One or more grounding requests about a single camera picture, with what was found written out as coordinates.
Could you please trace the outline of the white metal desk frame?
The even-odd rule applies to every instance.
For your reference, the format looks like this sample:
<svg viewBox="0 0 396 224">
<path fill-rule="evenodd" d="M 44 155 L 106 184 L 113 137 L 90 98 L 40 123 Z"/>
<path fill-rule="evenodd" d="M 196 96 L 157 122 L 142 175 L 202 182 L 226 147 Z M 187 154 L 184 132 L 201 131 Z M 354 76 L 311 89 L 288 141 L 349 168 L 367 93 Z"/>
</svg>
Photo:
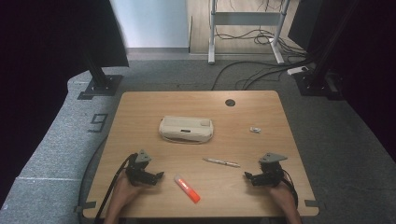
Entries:
<svg viewBox="0 0 396 224">
<path fill-rule="evenodd" d="M 208 63 L 215 63 L 215 32 L 218 25 L 259 25 L 259 26 L 275 26 L 276 32 L 272 37 L 269 38 L 270 47 L 276 62 L 278 64 L 284 63 L 284 59 L 278 48 L 278 41 L 284 21 L 287 16 L 290 0 L 284 0 L 282 7 L 279 12 L 222 12 L 217 11 L 217 0 L 209 0 L 210 2 L 210 14 L 209 14 L 209 25 L 210 35 L 208 43 Z"/>
</svg>

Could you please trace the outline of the black curtain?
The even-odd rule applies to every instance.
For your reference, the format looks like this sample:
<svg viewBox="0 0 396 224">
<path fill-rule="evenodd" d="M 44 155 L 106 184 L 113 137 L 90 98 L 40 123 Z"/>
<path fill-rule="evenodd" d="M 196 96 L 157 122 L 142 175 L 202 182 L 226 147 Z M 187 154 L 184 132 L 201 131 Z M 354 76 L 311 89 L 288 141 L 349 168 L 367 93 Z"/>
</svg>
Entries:
<svg viewBox="0 0 396 224">
<path fill-rule="evenodd" d="M 127 63 L 110 0 L 0 0 L 0 205 L 62 107 L 68 80 Z"/>
<path fill-rule="evenodd" d="M 396 161 L 396 0 L 359 1 L 330 75 Z"/>
</svg>

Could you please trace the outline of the person's right hand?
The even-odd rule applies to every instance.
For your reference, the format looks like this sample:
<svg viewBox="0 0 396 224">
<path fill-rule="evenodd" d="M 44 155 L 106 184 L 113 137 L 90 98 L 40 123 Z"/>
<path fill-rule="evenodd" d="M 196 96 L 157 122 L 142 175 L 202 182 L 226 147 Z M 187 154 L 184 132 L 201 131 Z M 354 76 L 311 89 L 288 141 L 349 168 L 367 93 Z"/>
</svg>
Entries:
<svg viewBox="0 0 396 224">
<path fill-rule="evenodd" d="M 285 183 L 281 182 L 276 187 L 269 188 L 269 194 L 284 213 L 296 210 L 291 190 Z"/>
</svg>

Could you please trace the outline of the white power strip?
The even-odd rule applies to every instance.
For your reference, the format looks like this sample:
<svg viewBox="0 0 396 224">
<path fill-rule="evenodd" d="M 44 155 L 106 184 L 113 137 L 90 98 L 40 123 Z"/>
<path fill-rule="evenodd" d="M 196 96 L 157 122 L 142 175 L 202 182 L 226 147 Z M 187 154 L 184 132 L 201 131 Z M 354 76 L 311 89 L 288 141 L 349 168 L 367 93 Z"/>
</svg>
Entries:
<svg viewBox="0 0 396 224">
<path fill-rule="evenodd" d="M 293 75 L 293 74 L 298 74 L 298 73 L 302 73 L 302 72 L 306 72 L 306 71 L 308 71 L 309 69 L 308 69 L 308 67 L 306 67 L 306 66 L 299 66 L 299 67 L 294 67 L 294 68 L 291 68 L 291 69 L 288 69 L 287 70 L 287 73 L 288 73 L 288 75 Z"/>
</svg>

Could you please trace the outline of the person's left hand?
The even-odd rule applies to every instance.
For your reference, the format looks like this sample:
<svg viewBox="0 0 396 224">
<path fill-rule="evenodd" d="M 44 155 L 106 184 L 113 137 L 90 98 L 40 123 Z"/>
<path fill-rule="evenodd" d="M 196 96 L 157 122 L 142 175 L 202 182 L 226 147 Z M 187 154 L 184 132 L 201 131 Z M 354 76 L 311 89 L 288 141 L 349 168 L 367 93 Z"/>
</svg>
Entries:
<svg viewBox="0 0 396 224">
<path fill-rule="evenodd" d="M 132 202 L 143 189 L 143 186 L 131 184 L 127 175 L 121 173 L 113 189 L 107 213 L 109 215 L 117 215 L 121 209 Z"/>
</svg>

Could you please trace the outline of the grey tape strip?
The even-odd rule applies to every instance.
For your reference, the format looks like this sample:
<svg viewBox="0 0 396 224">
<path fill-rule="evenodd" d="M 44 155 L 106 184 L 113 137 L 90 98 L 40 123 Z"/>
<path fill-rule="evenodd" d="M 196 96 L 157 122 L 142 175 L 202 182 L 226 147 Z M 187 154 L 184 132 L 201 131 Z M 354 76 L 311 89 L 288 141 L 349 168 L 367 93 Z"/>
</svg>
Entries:
<svg viewBox="0 0 396 224">
<path fill-rule="evenodd" d="M 84 203 L 81 205 L 77 205 L 74 208 L 74 212 L 75 213 L 81 213 L 84 209 L 91 209 L 91 208 L 95 208 L 96 206 L 96 202 L 88 202 L 88 203 Z"/>
<path fill-rule="evenodd" d="M 316 200 L 305 200 L 304 204 L 306 207 L 316 207 L 320 210 L 323 210 L 326 208 L 326 205 L 324 202 L 316 201 Z"/>
</svg>

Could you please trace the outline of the beige pencil case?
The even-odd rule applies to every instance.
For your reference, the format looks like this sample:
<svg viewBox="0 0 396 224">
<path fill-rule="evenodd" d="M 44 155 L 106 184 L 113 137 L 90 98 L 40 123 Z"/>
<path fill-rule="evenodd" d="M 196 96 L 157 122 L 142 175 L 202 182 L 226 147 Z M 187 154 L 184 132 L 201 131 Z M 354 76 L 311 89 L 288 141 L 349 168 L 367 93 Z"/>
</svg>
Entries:
<svg viewBox="0 0 396 224">
<path fill-rule="evenodd" d="M 211 119 L 164 116 L 159 133 L 169 141 L 201 144 L 213 137 L 214 126 Z"/>
</svg>

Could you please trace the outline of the orange highlighter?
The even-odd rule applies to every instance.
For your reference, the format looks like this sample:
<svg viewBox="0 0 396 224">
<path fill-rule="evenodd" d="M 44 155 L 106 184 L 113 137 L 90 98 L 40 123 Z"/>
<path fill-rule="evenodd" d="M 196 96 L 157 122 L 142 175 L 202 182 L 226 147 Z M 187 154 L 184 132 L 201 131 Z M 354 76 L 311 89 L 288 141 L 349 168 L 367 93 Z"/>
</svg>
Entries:
<svg viewBox="0 0 396 224">
<path fill-rule="evenodd" d="M 175 175 L 174 180 L 194 203 L 198 203 L 201 200 L 200 195 L 186 182 L 183 177 L 180 175 Z"/>
</svg>

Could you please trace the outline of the white pen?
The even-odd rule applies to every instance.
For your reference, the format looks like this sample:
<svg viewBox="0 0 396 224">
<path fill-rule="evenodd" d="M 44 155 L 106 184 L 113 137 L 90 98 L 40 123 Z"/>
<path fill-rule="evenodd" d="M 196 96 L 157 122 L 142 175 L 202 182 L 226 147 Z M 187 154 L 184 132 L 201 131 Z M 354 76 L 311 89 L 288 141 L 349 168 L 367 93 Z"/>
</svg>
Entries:
<svg viewBox="0 0 396 224">
<path fill-rule="evenodd" d="M 225 166 L 234 167 L 234 168 L 241 167 L 238 163 L 230 162 L 230 161 L 222 161 L 222 160 L 217 160 L 217 159 L 213 159 L 213 158 L 203 158 L 203 160 L 207 161 L 207 162 L 212 162 L 215 164 L 221 164 L 221 165 L 225 165 Z"/>
</svg>

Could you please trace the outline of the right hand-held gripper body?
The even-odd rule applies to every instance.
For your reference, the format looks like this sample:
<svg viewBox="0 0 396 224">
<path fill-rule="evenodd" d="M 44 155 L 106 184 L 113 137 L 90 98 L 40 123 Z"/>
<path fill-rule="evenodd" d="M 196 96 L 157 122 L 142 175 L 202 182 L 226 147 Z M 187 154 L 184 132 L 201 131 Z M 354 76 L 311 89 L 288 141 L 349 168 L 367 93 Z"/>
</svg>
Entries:
<svg viewBox="0 0 396 224">
<path fill-rule="evenodd" d="M 280 165 L 281 161 L 287 157 L 275 153 L 266 153 L 259 159 L 262 174 L 259 176 L 258 183 L 260 186 L 277 186 L 284 177 L 284 171 Z"/>
</svg>

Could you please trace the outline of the black metal stand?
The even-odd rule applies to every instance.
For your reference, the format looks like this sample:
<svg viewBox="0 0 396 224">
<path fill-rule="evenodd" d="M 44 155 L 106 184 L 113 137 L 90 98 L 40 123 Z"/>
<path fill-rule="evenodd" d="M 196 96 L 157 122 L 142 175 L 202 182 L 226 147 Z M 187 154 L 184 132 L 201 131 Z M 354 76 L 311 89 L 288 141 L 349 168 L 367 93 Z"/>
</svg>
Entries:
<svg viewBox="0 0 396 224">
<path fill-rule="evenodd" d="M 315 67 L 294 76 L 303 96 L 340 97 L 330 75 L 342 34 L 360 0 L 301 0 L 289 37 L 307 52 Z"/>
<path fill-rule="evenodd" d="M 80 47 L 82 59 L 90 72 L 92 79 L 85 91 L 82 91 L 79 100 L 91 100 L 95 96 L 114 96 L 123 79 L 122 75 L 106 75 L 96 63 L 85 46 Z"/>
</svg>

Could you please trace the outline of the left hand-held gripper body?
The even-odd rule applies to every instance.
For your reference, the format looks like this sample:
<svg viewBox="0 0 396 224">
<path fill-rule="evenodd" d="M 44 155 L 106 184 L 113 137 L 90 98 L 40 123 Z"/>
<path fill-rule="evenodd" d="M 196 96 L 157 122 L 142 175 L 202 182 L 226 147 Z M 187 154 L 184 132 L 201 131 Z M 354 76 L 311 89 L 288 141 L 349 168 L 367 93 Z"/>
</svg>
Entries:
<svg viewBox="0 0 396 224">
<path fill-rule="evenodd" d="M 125 173 L 131 184 L 141 183 L 142 180 L 154 180 L 154 174 L 145 171 L 151 157 L 144 149 L 132 154 L 127 161 Z"/>
</svg>

